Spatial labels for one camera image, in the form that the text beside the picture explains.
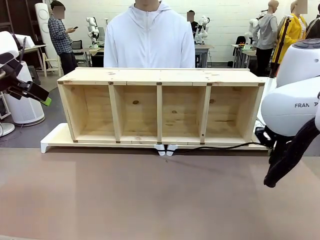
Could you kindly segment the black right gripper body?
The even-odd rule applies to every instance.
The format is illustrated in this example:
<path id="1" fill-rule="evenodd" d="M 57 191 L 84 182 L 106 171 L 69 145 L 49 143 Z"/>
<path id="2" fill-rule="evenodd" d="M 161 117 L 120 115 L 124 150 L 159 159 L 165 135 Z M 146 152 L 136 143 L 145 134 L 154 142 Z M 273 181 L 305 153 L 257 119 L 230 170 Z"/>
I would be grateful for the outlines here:
<path id="1" fill-rule="evenodd" d="M 277 134 L 274 133 L 267 126 L 256 127 L 254 131 L 255 136 L 260 143 L 269 149 L 269 156 L 275 157 L 275 146 L 277 142 Z"/>

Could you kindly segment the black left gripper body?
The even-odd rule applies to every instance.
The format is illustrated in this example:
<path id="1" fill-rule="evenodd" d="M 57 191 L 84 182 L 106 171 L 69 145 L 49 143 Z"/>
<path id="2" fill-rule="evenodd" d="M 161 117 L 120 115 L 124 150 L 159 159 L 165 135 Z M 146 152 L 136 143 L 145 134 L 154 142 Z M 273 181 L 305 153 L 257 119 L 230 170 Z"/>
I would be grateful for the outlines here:
<path id="1" fill-rule="evenodd" d="M 20 100 L 22 97 L 33 98 L 29 93 L 32 81 L 22 81 L 18 78 L 23 65 L 15 58 L 0 68 L 0 91 Z"/>

